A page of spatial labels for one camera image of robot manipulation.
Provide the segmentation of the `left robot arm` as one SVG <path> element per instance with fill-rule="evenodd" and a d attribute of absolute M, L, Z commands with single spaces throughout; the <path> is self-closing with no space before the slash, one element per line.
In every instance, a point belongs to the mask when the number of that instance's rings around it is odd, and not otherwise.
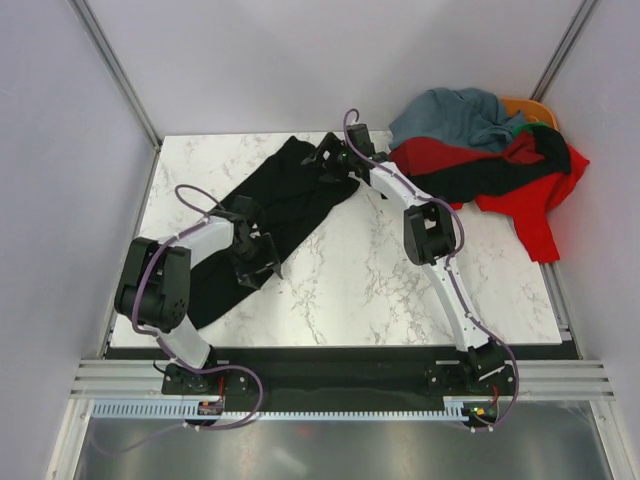
<path fill-rule="evenodd" d="M 114 307 L 133 330 L 153 337 L 171 359 L 167 393 L 208 394 L 224 388 L 215 349 L 189 319 L 191 271 L 216 253 L 230 260 L 232 282 L 256 290 L 265 276 L 281 273 L 265 213 L 252 198 L 235 197 L 193 226 L 165 240 L 134 239 L 116 289 Z"/>

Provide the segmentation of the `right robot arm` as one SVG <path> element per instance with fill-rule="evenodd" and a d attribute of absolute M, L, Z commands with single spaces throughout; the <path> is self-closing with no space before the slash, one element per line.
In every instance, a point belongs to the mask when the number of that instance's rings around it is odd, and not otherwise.
<path fill-rule="evenodd" d="M 503 395 L 516 393 L 515 356 L 481 322 L 461 278 L 456 255 L 464 246 L 464 228 L 452 207 L 420 190 L 388 154 L 377 152 L 364 124 L 346 126 L 343 139 L 327 133 L 302 164 L 328 183 L 355 176 L 400 210 L 405 253 L 429 278 L 453 333 L 459 364 L 445 370 L 469 393 L 492 387 Z"/>

